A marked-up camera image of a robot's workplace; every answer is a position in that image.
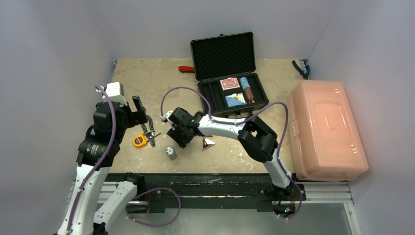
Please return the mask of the black poker set case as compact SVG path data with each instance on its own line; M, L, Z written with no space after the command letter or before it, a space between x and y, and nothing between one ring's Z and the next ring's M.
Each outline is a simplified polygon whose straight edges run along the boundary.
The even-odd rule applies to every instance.
M252 113L269 103L258 75L255 73L253 32L220 35L190 42L197 88L204 112L211 110L213 116L229 117L241 113ZM242 93L240 88L222 90L220 80L229 77L246 77L254 94L255 103L229 108L225 96Z

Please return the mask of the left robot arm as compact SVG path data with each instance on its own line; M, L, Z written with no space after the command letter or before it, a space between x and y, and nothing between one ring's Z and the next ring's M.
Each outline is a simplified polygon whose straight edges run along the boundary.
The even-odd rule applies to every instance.
M145 196L144 176L125 173L110 198L97 208L101 189L126 130L147 122L140 97L136 95L132 99L137 108L135 112L128 104L115 101L96 104L94 123L78 147L75 186L59 235L107 235L127 203Z

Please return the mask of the grey chip stack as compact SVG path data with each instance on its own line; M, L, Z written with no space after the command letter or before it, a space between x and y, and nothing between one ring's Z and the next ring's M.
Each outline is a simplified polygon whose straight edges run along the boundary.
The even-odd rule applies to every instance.
M166 149L166 154L170 160L175 160L177 158L176 150L173 147L168 147Z

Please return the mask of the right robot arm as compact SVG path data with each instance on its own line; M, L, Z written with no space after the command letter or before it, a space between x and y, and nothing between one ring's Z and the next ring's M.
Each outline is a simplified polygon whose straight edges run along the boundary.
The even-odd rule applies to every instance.
M161 120L170 124L167 134L181 148L195 136L220 136L239 141L249 157L264 164L278 198L287 199L294 193L292 173L279 157L277 134L261 118L227 119L210 117L203 112L191 115L183 108L176 108L163 114Z

